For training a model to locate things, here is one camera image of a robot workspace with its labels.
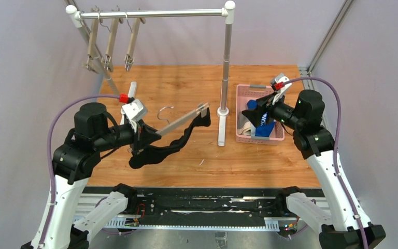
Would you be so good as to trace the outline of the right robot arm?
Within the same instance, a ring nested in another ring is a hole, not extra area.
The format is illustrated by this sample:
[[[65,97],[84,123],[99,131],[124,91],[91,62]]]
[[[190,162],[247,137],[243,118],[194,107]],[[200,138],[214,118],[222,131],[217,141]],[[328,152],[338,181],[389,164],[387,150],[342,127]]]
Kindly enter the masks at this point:
[[[291,107],[273,93],[255,101],[255,107],[241,111],[256,128],[267,118],[293,130],[294,145],[314,171],[328,203],[326,212],[303,192],[284,189],[281,209],[300,218],[318,233],[322,248],[375,248],[386,237],[382,225],[372,223],[359,206],[345,176],[333,135],[321,125],[325,108],[322,95],[314,90],[299,93]]]

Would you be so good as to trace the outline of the beige hanger with blue underwear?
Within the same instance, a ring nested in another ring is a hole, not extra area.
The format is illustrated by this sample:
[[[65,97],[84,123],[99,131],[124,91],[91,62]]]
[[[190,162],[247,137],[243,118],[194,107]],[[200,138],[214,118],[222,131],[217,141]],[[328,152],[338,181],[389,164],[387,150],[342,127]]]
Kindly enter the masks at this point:
[[[135,51],[135,46],[136,46],[136,42],[137,42],[137,38],[138,38],[140,25],[146,24],[147,21],[145,18],[136,18],[134,20],[133,25],[130,25],[129,17],[126,18],[126,21],[130,28],[130,31],[131,31],[129,45],[128,45],[127,52],[126,52],[126,55],[124,58],[125,70],[127,72],[129,72],[134,63],[134,51]]]

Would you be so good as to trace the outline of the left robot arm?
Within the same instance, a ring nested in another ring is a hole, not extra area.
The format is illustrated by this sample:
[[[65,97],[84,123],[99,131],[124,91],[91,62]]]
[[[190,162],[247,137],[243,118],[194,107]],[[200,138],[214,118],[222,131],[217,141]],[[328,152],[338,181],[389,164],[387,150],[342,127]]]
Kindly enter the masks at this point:
[[[49,203],[38,232],[24,248],[88,248],[93,238],[121,212],[136,212],[137,191],[119,184],[89,214],[75,220],[80,196],[101,162],[101,153],[137,144],[145,130],[147,109],[140,100],[121,108],[122,124],[108,126],[111,114],[101,103],[83,105],[75,114],[75,126],[52,156],[53,179]]]

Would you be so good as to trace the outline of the grey white underwear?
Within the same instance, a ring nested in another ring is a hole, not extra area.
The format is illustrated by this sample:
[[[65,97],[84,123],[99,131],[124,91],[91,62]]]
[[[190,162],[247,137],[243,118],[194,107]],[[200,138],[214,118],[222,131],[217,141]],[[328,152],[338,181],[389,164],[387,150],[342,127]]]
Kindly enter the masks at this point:
[[[251,136],[252,132],[255,133],[255,127],[250,121],[241,121],[237,124],[237,135]]]

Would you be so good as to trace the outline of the black underwear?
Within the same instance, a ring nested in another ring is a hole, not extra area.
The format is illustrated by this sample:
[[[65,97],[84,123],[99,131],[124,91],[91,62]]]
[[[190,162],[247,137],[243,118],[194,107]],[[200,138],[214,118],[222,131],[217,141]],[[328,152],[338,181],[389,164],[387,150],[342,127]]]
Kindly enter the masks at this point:
[[[132,169],[140,169],[145,165],[159,164],[166,157],[171,154],[180,152],[182,148],[185,147],[190,136],[193,132],[193,129],[196,127],[209,127],[211,125],[211,116],[209,110],[207,110],[207,114],[205,117],[198,115],[190,125],[184,129],[183,135],[173,140],[168,146],[157,147],[153,145],[149,145],[138,155],[133,155],[129,160],[129,166]]]

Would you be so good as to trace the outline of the beige clip hanger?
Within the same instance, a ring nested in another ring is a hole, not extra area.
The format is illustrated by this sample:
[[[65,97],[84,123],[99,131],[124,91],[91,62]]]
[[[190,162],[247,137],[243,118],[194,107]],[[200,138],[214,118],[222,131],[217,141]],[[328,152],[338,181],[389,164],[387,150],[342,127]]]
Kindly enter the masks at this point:
[[[123,23],[122,18],[114,18],[112,19],[110,27],[108,28],[109,35],[108,35],[107,47],[104,57],[104,67],[109,72],[113,72],[113,63],[112,63],[113,49],[115,47],[115,41],[116,41],[119,24],[122,23]]]

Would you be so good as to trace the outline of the beige hanger with black underwear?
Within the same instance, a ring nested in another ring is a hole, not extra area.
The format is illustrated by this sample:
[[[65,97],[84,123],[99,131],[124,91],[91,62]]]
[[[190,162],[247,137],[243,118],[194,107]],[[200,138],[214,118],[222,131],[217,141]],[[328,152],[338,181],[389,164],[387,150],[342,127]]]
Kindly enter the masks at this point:
[[[192,111],[186,113],[182,117],[169,123],[167,126],[157,130],[155,133],[160,136],[165,136],[168,133],[177,129],[179,126],[186,124],[190,120],[193,120],[197,116],[205,117],[207,115],[208,109],[209,109],[209,103],[200,104],[196,109],[193,109]]]

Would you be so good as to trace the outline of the blue underwear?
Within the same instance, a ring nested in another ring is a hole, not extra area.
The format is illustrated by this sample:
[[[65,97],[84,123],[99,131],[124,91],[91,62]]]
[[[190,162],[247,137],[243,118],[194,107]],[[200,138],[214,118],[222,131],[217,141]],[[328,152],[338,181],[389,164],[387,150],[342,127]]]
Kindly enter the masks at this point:
[[[251,129],[249,131],[250,136],[257,136],[257,137],[270,137],[274,127],[275,127],[275,120],[271,120],[269,114],[265,112],[261,117],[261,122],[258,127],[255,127],[253,123],[251,123]]]

